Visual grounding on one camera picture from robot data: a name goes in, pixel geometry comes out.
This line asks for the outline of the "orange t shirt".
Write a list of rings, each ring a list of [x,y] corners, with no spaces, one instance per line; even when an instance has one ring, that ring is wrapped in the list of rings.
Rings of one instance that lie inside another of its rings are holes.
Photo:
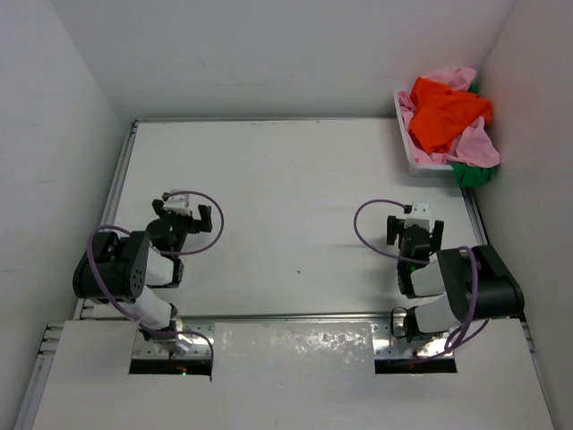
[[[493,120],[488,99],[422,77],[416,79],[410,99],[415,111],[409,132],[426,153],[446,153],[475,120],[482,117],[486,124]]]

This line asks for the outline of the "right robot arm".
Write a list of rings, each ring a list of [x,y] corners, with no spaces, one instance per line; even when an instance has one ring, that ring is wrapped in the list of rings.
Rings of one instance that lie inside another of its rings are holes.
[[[387,243],[398,247],[398,288],[409,298],[430,302],[404,310],[394,336],[409,343],[430,340],[472,322],[516,317],[525,297],[491,245],[440,249],[444,222],[387,218]]]

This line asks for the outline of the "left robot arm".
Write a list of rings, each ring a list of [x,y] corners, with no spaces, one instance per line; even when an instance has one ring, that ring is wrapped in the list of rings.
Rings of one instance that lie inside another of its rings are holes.
[[[212,357],[209,338],[185,329],[176,306],[157,296],[157,289],[178,288],[184,277],[189,235],[212,231],[211,207],[197,206],[173,195],[152,202],[157,218],[143,230],[102,226],[92,231],[73,274],[73,291],[95,304],[110,305],[137,323],[142,337],[159,344],[171,357],[184,357],[200,345]]]

